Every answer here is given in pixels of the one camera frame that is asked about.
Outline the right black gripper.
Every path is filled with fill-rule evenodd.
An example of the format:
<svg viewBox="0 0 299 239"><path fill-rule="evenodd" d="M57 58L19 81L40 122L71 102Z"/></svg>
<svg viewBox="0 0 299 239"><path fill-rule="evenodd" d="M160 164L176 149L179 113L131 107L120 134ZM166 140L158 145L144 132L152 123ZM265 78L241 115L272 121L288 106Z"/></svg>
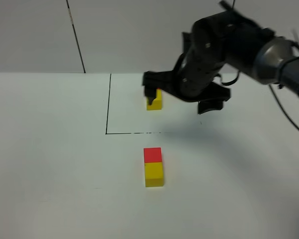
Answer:
<svg viewBox="0 0 299 239"><path fill-rule="evenodd" d="M213 82L219 70L215 65L204 65L194 60L187 61L181 54L171 71L143 74L144 95L148 105L156 99L156 90L160 88L166 93L184 101L199 102L199 115L223 109L223 101L231 98L231 91Z"/></svg>

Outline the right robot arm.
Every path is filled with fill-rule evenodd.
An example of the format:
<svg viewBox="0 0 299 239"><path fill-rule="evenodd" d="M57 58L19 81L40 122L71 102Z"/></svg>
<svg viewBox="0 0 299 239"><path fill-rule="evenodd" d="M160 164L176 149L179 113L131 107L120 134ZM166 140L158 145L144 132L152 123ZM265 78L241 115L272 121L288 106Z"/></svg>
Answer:
<svg viewBox="0 0 299 239"><path fill-rule="evenodd" d="M194 23L182 34L183 52L171 71L145 72L144 95L149 103L161 89L199 112L220 110L230 99L228 84L214 78L226 64L263 85L279 84L299 97L299 44L244 17L226 1L221 13Z"/></svg>

